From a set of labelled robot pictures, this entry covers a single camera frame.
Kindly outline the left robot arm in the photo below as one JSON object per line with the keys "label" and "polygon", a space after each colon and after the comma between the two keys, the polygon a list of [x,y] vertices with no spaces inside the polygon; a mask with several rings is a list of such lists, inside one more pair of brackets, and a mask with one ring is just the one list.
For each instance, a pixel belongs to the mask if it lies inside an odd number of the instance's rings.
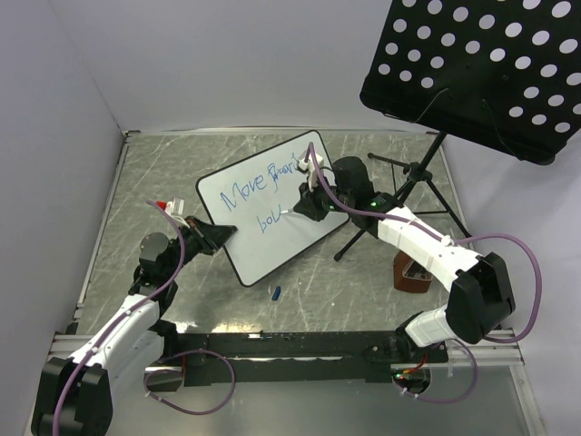
{"label": "left robot arm", "polygon": [[151,233],[140,243],[139,264],[121,307],[85,345],[51,358],[41,373],[31,421],[34,435],[104,435],[114,399],[152,362],[167,365],[180,351],[176,327],[163,319],[183,266],[214,255],[236,233],[234,225],[170,217],[171,239]]}

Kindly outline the blue marker cap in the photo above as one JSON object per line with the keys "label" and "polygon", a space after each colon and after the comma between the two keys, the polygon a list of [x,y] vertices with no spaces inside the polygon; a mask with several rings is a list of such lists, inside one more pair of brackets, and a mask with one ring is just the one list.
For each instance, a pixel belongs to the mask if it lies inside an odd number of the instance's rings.
{"label": "blue marker cap", "polygon": [[280,298],[280,295],[281,295],[281,287],[280,287],[280,286],[277,286],[277,287],[275,288],[274,292],[272,293],[271,299],[272,299],[274,302],[276,302],[276,301],[278,301],[278,300],[279,300],[279,298]]}

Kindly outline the white whiteboard black frame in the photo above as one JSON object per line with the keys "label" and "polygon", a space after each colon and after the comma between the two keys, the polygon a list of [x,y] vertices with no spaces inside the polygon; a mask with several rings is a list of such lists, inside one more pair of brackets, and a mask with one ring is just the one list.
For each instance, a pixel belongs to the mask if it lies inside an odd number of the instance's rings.
{"label": "white whiteboard black frame", "polygon": [[311,130],[196,182],[211,222],[238,228],[225,251],[244,287],[253,286],[348,221],[344,213],[330,213],[318,223],[297,213],[281,214],[300,199],[299,186],[306,176],[296,167],[309,144],[324,164],[330,162],[320,133]]}

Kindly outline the black perforated music stand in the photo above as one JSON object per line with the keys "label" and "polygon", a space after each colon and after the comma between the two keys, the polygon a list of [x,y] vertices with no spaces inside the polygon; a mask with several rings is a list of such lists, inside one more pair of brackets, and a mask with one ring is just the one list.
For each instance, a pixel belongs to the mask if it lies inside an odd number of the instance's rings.
{"label": "black perforated music stand", "polygon": [[537,165],[580,129],[577,1],[395,1],[361,103]]}

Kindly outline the aluminium frame rail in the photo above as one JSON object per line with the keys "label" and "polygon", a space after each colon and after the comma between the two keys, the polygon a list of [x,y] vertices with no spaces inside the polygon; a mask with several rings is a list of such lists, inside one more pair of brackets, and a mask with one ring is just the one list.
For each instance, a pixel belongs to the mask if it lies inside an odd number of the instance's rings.
{"label": "aluminium frame rail", "polygon": [[471,366],[473,361],[466,349],[469,349],[478,366],[503,367],[523,366],[522,352],[516,342],[495,343],[482,341],[478,344],[467,344],[454,340],[446,341],[448,362],[454,366]]}

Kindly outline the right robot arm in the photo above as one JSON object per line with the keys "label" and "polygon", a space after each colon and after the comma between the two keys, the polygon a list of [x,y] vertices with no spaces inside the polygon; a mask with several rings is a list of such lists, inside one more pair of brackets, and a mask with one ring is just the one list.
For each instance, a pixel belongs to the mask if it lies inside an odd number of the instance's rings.
{"label": "right robot arm", "polygon": [[415,362],[429,345],[446,340],[476,344],[515,310],[507,266],[500,256],[458,245],[392,195],[375,191],[359,158],[337,161],[334,184],[323,175],[322,164],[316,153],[300,156],[297,169],[307,179],[292,211],[315,222],[331,213],[345,213],[364,233],[409,256],[449,293],[442,307],[420,312],[402,325],[396,349],[403,360]]}

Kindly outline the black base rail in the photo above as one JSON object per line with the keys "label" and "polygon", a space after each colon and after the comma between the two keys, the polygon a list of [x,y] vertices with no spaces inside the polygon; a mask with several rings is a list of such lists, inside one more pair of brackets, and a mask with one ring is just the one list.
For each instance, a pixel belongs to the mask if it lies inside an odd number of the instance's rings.
{"label": "black base rail", "polygon": [[408,346],[394,331],[177,333],[150,369],[176,369],[184,385],[363,380],[391,382],[394,370],[448,362],[446,346]]}

